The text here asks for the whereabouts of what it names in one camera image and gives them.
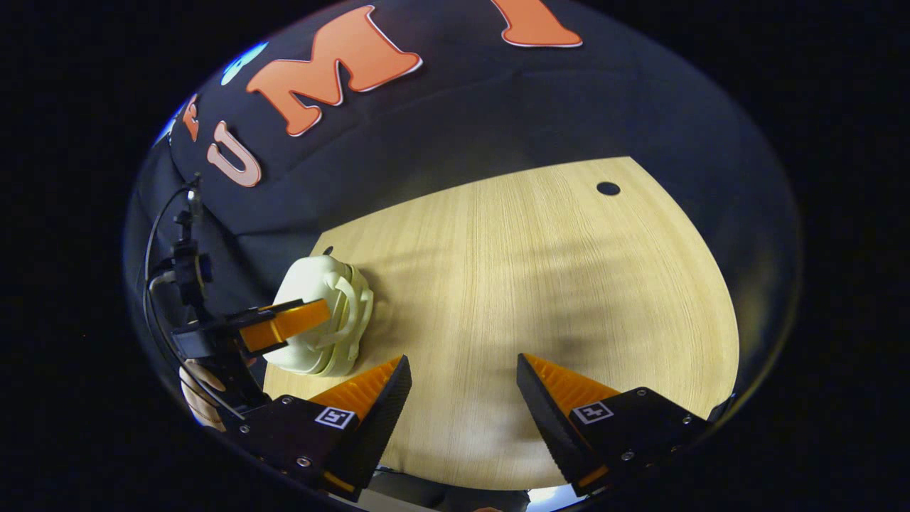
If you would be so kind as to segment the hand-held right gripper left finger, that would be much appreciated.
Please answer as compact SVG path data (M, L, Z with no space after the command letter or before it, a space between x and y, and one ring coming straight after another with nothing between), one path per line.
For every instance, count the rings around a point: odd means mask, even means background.
M282 395L227 419L227 440L310 493L357 502L412 389L404 354L309 399Z

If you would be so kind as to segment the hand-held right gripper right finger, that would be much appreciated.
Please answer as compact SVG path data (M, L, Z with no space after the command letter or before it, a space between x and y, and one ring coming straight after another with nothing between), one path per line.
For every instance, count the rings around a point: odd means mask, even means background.
M516 383L578 496L652 476L713 426L648 387L620 392L529 353L517 357Z

